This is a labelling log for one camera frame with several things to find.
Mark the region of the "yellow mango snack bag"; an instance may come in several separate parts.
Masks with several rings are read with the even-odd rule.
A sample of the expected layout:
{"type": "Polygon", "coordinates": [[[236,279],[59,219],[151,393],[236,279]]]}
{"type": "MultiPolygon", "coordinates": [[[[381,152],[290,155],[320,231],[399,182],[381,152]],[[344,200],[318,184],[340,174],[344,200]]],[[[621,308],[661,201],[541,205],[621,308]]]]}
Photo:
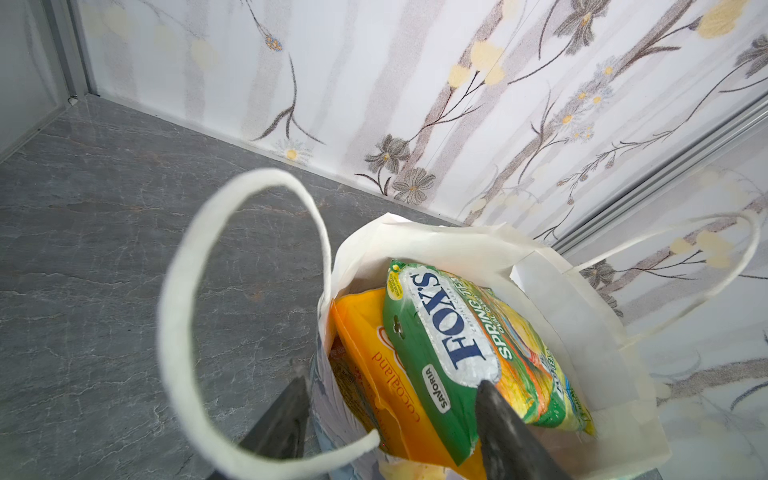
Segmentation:
{"type": "Polygon", "coordinates": [[[477,451],[456,464],[430,422],[383,326],[385,289],[332,302],[329,361],[342,397],[366,430],[376,429],[385,479],[484,479],[477,451]]]}

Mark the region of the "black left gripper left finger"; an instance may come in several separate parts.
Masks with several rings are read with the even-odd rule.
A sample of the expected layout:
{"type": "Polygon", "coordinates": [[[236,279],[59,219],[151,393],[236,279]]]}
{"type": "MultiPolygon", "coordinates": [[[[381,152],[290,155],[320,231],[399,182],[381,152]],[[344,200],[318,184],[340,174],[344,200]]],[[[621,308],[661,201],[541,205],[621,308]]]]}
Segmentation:
{"type": "Polygon", "coordinates": [[[296,377],[239,442],[239,447],[269,459],[301,459],[309,413],[306,381],[296,377]]]}

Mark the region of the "green Fox's spring tea bag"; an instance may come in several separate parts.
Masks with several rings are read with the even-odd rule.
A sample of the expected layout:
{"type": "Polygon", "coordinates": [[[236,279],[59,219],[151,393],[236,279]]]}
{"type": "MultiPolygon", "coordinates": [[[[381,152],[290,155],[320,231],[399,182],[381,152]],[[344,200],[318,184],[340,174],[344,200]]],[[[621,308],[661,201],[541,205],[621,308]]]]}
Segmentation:
{"type": "Polygon", "coordinates": [[[382,322],[456,465],[479,441],[477,390],[489,381],[524,423],[595,435],[589,410],[533,326],[491,289],[394,260],[382,322]]]}

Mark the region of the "floral paper gift bag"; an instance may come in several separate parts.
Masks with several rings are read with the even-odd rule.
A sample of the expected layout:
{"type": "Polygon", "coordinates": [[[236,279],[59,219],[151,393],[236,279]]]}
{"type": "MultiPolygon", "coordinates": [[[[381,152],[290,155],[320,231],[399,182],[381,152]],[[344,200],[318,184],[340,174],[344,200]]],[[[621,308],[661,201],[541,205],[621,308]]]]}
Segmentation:
{"type": "Polygon", "coordinates": [[[381,280],[390,259],[444,267],[490,287],[520,309],[575,379],[595,413],[597,436],[541,434],[546,450],[576,479],[632,476],[670,455],[654,388],[620,319],[582,276],[545,247],[508,226],[442,227],[386,214],[332,249],[319,210],[302,183],[279,169],[240,174],[198,211],[165,277],[157,313],[157,354],[169,401],[190,443],[231,479],[375,479],[385,456],[340,397],[327,360],[334,333],[333,299],[381,280]],[[323,258],[318,303],[319,346],[313,365],[312,411],[322,451],[299,460],[272,460],[237,446],[212,423],[198,388],[193,351],[195,301],[210,252],[229,218],[251,196],[272,188],[293,192],[314,221],[323,258]]]}

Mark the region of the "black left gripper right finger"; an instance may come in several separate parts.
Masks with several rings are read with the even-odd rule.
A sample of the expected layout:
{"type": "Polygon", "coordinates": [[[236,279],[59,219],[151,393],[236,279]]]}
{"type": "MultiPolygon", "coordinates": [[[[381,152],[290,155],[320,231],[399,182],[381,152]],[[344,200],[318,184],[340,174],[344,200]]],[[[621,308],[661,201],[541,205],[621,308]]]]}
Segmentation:
{"type": "Polygon", "coordinates": [[[495,386],[477,388],[475,414],[488,479],[569,479],[495,386]]]}

